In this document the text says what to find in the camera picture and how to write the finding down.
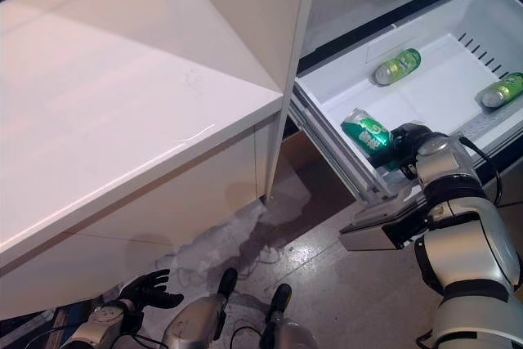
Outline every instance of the soda can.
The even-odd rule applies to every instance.
[[[343,132],[370,157],[388,150],[391,144],[391,133],[364,110],[353,110],[341,126]]]
[[[512,73],[482,90],[480,92],[481,103],[489,108],[498,108],[514,100],[522,92],[523,74]]]
[[[413,48],[405,49],[394,59],[381,63],[374,71],[374,81],[382,86],[390,85],[410,73],[422,62],[422,56]]]

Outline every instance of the gray floor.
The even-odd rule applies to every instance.
[[[324,161],[295,172],[283,157],[268,203],[252,204],[150,267],[170,268],[168,290],[186,299],[175,310],[146,310],[141,333],[161,338],[172,317],[215,291],[221,273],[233,266],[239,282],[221,340],[212,347],[229,347],[241,325],[262,330],[267,304],[283,282],[293,287],[287,316],[304,324],[322,348],[414,347],[440,299],[422,283],[411,248],[349,253],[338,243],[337,231],[359,208],[347,208],[351,202]],[[122,338],[118,346],[133,344]],[[235,339],[234,348],[254,347],[250,332]]]

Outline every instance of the cable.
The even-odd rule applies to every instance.
[[[44,331],[43,333],[40,333],[36,337],[33,337],[29,342],[27,342],[27,345],[25,345],[25,349],[29,349],[29,347],[33,344],[33,342],[35,342],[37,339],[43,337],[44,335],[54,333],[55,331],[66,330],[66,329],[71,329],[73,327],[78,327],[79,325],[84,324],[85,322],[86,321],[74,323],[74,324],[66,324],[65,326],[55,327],[53,329]]]
[[[152,342],[152,343],[155,343],[156,345],[159,345],[160,347],[165,347],[166,349],[169,349],[169,347],[164,344],[163,342],[160,342],[160,341],[156,341],[155,339],[153,338],[149,338],[149,337],[145,337],[143,335],[140,335],[140,334],[122,334],[122,335],[119,335],[114,341],[113,343],[111,344],[110,346],[110,349],[113,349],[114,345],[116,345],[116,342],[121,338],[121,337],[126,337],[126,336],[129,336],[131,337],[134,342],[136,342],[138,345],[140,345],[141,347],[144,347],[145,349],[155,349],[154,347],[150,347],[149,345],[145,345],[143,342],[140,342],[139,339],[143,339],[145,341],[148,341],[148,342]]]
[[[149,348],[149,349],[154,349],[154,348],[151,348],[150,346],[145,345],[143,342],[140,342],[138,340],[138,338],[139,339],[143,339],[143,340],[148,341],[148,342],[155,343],[156,345],[159,345],[160,347],[165,347],[165,349],[169,349],[169,347],[166,344],[164,344],[163,342],[160,342],[160,341],[156,341],[153,338],[144,337],[143,335],[140,335],[140,334],[134,334],[131,337],[132,337],[132,339],[134,339],[136,341],[136,343],[142,345],[143,347]]]
[[[503,182],[501,180],[501,175],[499,174],[498,169],[492,162],[492,159],[490,159],[490,157],[487,154],[483,153],[483,151],[479,147],[474,145],[474,143],[466,136],[461,136],[459,138],[459,141],[469,149],[474,150],[477,153],[477,155],[479,155],[492,169],[492,172],[496,177],[496,198],[494,199],[494,206],[498,207],[499,202],[501,202],[501,197],[503,196]]]
[[[518,200],[517,202],[511,202],[509,204],[500,204],[498,208],[508,208],[510,206],[516,206],[518,204],[523,204],[523,200]]]
[[[260,333],[258,330],[256,330],[255,328],[251,327],[251,326],[242,326],[242,327],[238,327],[233,333],[232,333],[232,336],[230,337],[230,343],[229,343],[229,349],[232,349],[232,342],[233,340],[235,339],[235,336],[237,333],[239,333],[240,331],[242,330],[251,330],[253,331],[254,333],[258,334],[258,337],[262,337],[262,333]]]
[[[420,347],[421,349],[431,349],[427,345],[424,344],[426,340],[428,340],[432,336],[432,329],[428,330],[424,335],[416,338],[416,345]]]

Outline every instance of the white drawer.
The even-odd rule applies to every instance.
[[[424,198],[418,183],[399,170],[373,168],[342,131],[343,119],[360,108],[389,130],[421,122],[436,132],[462,133],[496,154],[523,135],[523,96],[486,113],[476,94],[523,70],[522,33],[517,0],[446,0],[296,78],[291,116],[367,204],[352,218],[354,227],[389,221],[423,205]],[[379,64],[410,47],[422,55],[415,72],[388,87],[369,81]]]
[[[0,320],[94,298],[255,200],[254,140],[250,128],[3,267]]]

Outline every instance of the freezer drawer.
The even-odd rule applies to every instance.
[[[369,75],[383,61],[416,48],[422,63],[411,75],[378,87]],[[445,0],[358,43],[299,75],[290,115],[318,146],[354,196],[367,208],[354,228],[394,221],[424,205],[421,188],[399,171],[373,168],[342,131],[354,109],[386,128],[413,122],[433,131],[463,134],[487,154],[523,135],[523,96],[486,112],[477,93],[523,70],[523,6],[517,0]],[[473,155],[475,165],[481,159]]]

